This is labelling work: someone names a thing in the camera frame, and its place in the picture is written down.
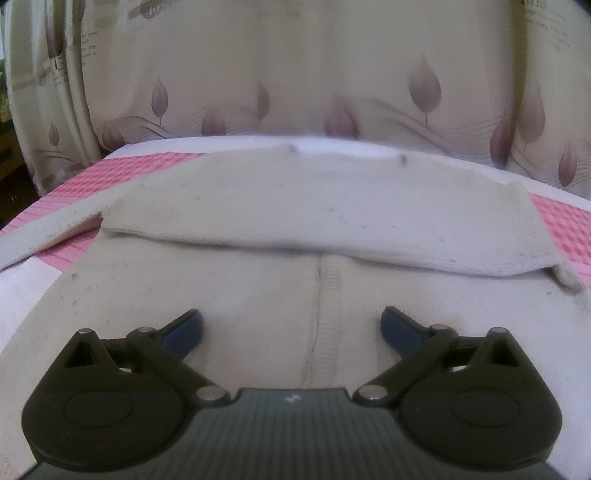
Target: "pink checkered cloth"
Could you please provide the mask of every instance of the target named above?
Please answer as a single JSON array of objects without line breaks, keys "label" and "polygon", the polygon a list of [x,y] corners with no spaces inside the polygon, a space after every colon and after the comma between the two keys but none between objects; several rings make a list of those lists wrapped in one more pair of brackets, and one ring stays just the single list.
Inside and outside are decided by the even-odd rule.
[{"label": "pink checkered cloth", "polygon": [[[10,222],[2,232],[14,230],[31,220],[93,193],[128,181],[137,175],[164,170],[195,155],[167,152],[102,160],[35,202]],[[531,199],[554,243],[566,254],[574,270],[591,288],[591,212],[538,195],[532,194]],[[37,254],[37,258],[60,271],[65,271],[84,255],[96,233],[97,230],[93,230],[75,236]]]}]

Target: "fabric fold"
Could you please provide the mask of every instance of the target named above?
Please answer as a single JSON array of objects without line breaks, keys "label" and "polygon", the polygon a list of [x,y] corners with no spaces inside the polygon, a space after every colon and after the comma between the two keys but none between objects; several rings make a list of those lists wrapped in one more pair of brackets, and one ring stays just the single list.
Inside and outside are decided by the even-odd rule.
[{"label": "fabric fold", "polygon": [[460,335],[507,327],[563,411],[549,462],[589,478],[591,297],[519,186],[427,155],[285,147],[200,157],[127,188],[0,354],[9,475],[34,462],[22,407],[78,328],[121,338],[198,308],[204,337],[185,362],[232,394],[351,392],[397,361],[379,335],[394,305]]},{"label": "fabric fold", "polygon": [[0,271],[100,226],[101,212],[124,195],[133,182],[116,185],[0,235]]},{"label": "fabric fold", "polygon": [[371,161],[288,146],[206,155],[146,177],[102,228],[161,241],[335,253],[393,265],[510,276],[566,265],[519,183],[405,153]]}]

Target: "white sheet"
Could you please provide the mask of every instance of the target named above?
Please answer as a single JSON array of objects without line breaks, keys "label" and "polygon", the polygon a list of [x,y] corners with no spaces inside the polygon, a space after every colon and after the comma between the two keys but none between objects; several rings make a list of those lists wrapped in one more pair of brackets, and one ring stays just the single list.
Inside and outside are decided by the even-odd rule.
[{"label": "white sheet", "polygon": [[[563,409],[551,464],[566,478],[587,480],[591,428],[581,419],[591,406],[589,292],[579,285],[574,296],[539,270],[549,265],[548,254],[550,265],[563,256],[518,183],[500,186],[422,154],[406,156],[406,161],[356,161],[306,157],[287,147],[240,151],[212,154],[125,185],[133,194],[108,210],[99,208],[105,220],[89,253],[50,288],[2,353],[0,377],[12,387],[3,390],[0,402],[7,406],[0,450],[17,471],[31,465],[19,406],[72,329],[88,326],[118,336],[142,325],[146,312],[162,322],[198,297],[209,319],[209,353],[190,365],[209,378],[231,391],[241,385],[351,389],[387,366],[377,363],[382,342],[375,326],[394,292],[412,317],[451,322],[464,335],[481,335],[501,319]],[[417,218],[428,220],[409,223]],[[120,238],[105,228],[137,235]],[[392,228],[402,232],[392,236]],[[190,247],[191,241],[254,249],[218,251]],[[309,252],[380,264],[343,263],[338,255],[322,254],[318,264]],[[149,275],[155,263],[161,265],[159,275]],[[532,268],[531,274],[502,281],[490,277]],[[196,277],[196,272],[213,274]],[[253,273],[261,281],[253,283]],[[130,294],[126,286],[134,279],[137,288]],[[164,294],[154,297],[155,291]],[[219,301],[228,294],[232,301]],[[485,297],[493,300],[483,304]],[[265,301],[269,298],[277,301]],[[122,312],[121,322],[109,322],[113,307]],[[277,322],[278,312],[279,317],[289,312],[285,322]],[[257,334],[250,338],[253,328]],[[228,357],[229,345],[236,348]],[[27,362],[32,364],[26,375],[13,368]]]},{"label": "white sheet", "polygon": [[[155,140],[134,145],[126,145],[107,158],[135,157],[154,153],[211,153],[215,151],[238,150],[244,148],[272,147],[290,142],[307,153],[341,153],[360,157],[391,157],[398,153],[396,148],[385,147],[349,140],[336,140],[316,137],[194,137]],[[453,163],[460,168],[479,171],[498,183],[507,184],[518,180],[525,188],[538,195],[568,203],[591,212],[591,201],[544,183],[495,168],[486,167],[455,158],[437,157],[443,162]],[[14,267],[0,272],[0,352],[28,312],[37,304],[49,286],[61,272],[31,258]]]}]

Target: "wooden furniture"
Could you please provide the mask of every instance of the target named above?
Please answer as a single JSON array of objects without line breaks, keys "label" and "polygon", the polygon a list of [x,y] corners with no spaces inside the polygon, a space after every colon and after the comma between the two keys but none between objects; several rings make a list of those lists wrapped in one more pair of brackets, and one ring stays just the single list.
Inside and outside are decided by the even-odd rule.
[{"label": "wooden furniture", "polygon": [[37,201],[12,121],[0,125],[0,228]]}]

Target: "floral curtain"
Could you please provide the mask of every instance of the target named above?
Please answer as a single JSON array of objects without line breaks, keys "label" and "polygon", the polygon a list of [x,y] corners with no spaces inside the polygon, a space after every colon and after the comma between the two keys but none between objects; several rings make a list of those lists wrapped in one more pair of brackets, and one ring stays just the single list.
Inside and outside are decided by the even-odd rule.
[{"label": "floral curtain", "polygon": [[264,132],[591,198],[591,17],[574,0],[11,0],[1,23],[42,194],[126,143]]}]

